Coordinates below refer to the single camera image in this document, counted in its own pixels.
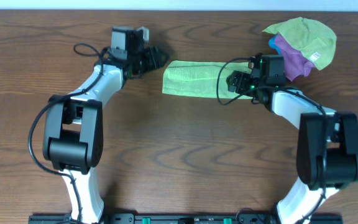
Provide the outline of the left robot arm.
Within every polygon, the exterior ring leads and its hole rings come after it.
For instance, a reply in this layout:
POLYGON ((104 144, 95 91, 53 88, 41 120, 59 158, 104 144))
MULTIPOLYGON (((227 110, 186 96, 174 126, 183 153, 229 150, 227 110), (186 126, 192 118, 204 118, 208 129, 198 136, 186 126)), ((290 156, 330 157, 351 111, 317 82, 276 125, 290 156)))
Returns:
POLYGON ((67 95, 53 95, 40 112, 45 115, 43 156, 50 173, 65 181, 73 223, 99 223, 104 202, 96 166, 103 151, 103 108, 127 80, 162 68, 169 55, 161 48, 94 49, 97 61, 91 76, 67 95))

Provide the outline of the light green cloth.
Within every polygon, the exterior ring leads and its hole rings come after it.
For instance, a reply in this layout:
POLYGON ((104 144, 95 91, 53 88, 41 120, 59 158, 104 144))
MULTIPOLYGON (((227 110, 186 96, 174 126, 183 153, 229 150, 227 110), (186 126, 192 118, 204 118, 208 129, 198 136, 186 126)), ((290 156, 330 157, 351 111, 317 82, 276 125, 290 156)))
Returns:
POLYGON ((163 74, 162 93, 198 98, 232 99, 226 78, 234 71, 251 72, 247 62, 188 62, 172 61, 163 74))

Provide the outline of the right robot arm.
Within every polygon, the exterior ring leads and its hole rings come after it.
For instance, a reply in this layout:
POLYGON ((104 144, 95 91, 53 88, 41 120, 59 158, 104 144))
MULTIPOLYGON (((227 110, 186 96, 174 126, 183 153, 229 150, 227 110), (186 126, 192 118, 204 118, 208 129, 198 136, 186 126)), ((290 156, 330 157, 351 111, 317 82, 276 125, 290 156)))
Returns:
POLYGON ((296 171, 289 193, 271 212, 248 208, 237 223, 342 223, 342 216, 318 213, 327 199, 358 181, 358 118, 351 112, 327 108, 287 83, 280 55, 258 54, 247 61, 248 72, 235 70, 227 89, 248 96, 283 117, 298 130, 296 171))

